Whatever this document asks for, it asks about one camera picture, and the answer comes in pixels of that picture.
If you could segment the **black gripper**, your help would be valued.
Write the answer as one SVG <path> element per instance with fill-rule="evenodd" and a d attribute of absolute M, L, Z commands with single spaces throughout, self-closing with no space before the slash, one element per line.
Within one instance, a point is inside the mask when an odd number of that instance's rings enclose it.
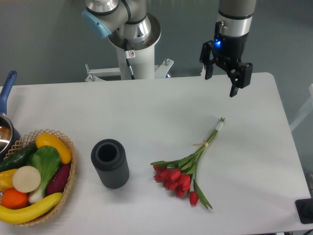
<path fill-rule="evenodd" d="M 225 26 L 224 22 L 216 22 L 214 40 L 203 43 L 200 62 L 203 63 L 205 69 L 205 80 L 212 77 L 214 64 L 229 73 L 232 83 L 229 96 L 234 97 L 239 89 L 250 84 L 253 64 L 241 61 L 248 33 L 238 37 L 223 35 L 223 26 Z"/>

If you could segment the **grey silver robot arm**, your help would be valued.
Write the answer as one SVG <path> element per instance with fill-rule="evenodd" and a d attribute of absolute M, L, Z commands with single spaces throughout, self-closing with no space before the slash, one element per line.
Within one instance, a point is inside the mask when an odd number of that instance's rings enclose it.
<path fill-rule="evenodd" d="M 82 18 L 100 38 L 108 38 L 116 48 L 123 80 L 166 78 L 173 65 L 170 59 L 155 64 L 155 45 L 161 36 L 157 18 L 147 12 L 144 0 L 88 0 Z M 250 84 L 253 65 L 241 60 L 256 2 L 219 2 L 214 38 L 202 45 L 200 62 L 205 79 L 217 66 L 227 73 L 230 96 Z"/>

